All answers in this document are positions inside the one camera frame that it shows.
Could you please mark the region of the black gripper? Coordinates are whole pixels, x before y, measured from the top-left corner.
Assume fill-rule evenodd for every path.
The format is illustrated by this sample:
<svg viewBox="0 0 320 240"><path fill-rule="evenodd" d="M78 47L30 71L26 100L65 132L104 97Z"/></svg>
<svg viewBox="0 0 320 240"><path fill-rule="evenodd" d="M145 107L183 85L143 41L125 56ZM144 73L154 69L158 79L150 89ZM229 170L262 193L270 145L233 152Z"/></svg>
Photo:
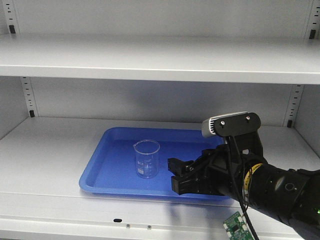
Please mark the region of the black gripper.
<svg viewBox="0 0 320 240"><path fill-rule="evenodd" d="M241 155L240 163L231 161L229 146L219 145L215 149L206 149L195 163L198 164L188 177L181 177L190 171L193 160L182 161L178 158L167 160L171 177L171 188L179 194L203 194L235 197L247 194L252 181L254 166L263 164L248 153Z"/></svg>

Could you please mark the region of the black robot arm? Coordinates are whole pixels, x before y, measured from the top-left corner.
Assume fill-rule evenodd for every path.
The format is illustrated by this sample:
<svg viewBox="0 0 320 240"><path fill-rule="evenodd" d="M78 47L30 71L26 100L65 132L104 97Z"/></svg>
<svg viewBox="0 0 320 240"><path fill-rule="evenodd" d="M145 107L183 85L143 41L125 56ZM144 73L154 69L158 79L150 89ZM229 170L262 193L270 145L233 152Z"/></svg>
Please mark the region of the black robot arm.
<svg viewBox="0 0 320 240"><path fill-rule="evenodd" d="M233 154L226 144L196 160L168 159L172 190L228 196L291 228L320 237L320 172L277 168L256 154Z"/></svg>

